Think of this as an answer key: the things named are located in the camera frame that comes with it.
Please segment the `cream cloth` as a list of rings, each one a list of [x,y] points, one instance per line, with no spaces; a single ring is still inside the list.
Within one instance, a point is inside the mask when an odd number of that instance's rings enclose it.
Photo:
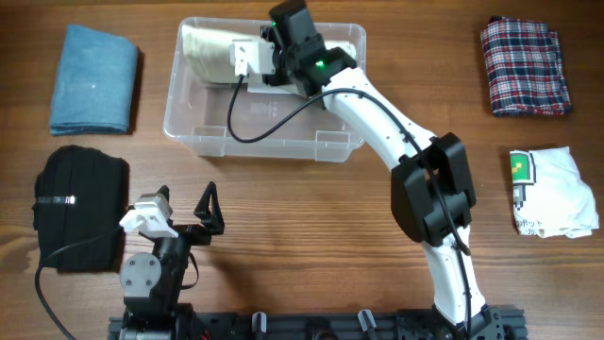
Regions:
[[[273,23],[270,26],[288,25]],[[302,95],[311,96],[367,82],[367,76],[356,63],[356,50],[353,45],[348,42],[325,40],[313,24],[294,26],[307,29],[307,41],[301,49],[301,68],[296,72],[307,91]],[[261,36],[187,25],[181,30],[181,39],[185,59],[201,79],[219,84],[238,81],[263,83],[261,75],[236,76],[229,57],[229,45],[233,40],[264,40]]]

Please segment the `red plaid cloth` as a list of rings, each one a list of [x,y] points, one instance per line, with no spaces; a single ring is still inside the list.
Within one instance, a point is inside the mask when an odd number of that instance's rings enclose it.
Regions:
[[[493,116],[561,116],[573,109],[556,30],[494,16],[479,37]]]

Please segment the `white printed t-shirt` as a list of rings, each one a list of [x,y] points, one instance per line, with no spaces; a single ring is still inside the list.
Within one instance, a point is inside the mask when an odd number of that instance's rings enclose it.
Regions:
[[[510,152],[512,211],[521,235],[590,236],[599,229],[596,200],[567,146]]]

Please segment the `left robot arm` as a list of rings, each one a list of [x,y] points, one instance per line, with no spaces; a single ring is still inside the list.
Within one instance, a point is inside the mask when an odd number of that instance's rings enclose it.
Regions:
[[[217,187],[211,181],[201,195],[193,211],[198,224],[173,222],[169,193],[163,185],[153,194],[141,195],[120,221],[124,230],[135,230],[151,241],[153,250],[137,253],[121,266],[126,308],[121,318],[109,322],[109,339],[210,338],[192,304],[178,299],[183,290],[194,287],[183,282],[189,265],[198,268],[191,248],[208,246],[213,236],[224,233]]]

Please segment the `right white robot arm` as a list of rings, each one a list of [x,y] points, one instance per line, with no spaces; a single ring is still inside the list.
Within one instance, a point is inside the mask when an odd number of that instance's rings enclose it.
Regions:
[[[293,84],[354,128],[391,174],[391,212],[422,245],[434,286],[433,307],[466,338],[485,327],[488,305],[474,274],[469,244],[476,194],[466,150],[453,133],[437,136],[406,117],[341,47],[327,47],[303,1],[269,11],[262,32],[274,43],[269,85]]]

